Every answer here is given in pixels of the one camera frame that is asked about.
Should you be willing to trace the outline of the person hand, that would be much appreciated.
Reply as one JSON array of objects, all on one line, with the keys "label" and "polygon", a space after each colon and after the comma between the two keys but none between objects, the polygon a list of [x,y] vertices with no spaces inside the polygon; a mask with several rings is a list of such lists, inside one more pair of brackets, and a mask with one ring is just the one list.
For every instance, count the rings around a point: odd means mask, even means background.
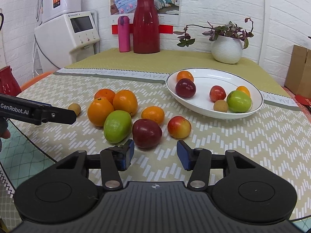
[{"label": "person hand", "polygon": [[0,138],[10,138],[10,132],[8,130],[8,123],[5,118],[0,117]]}]

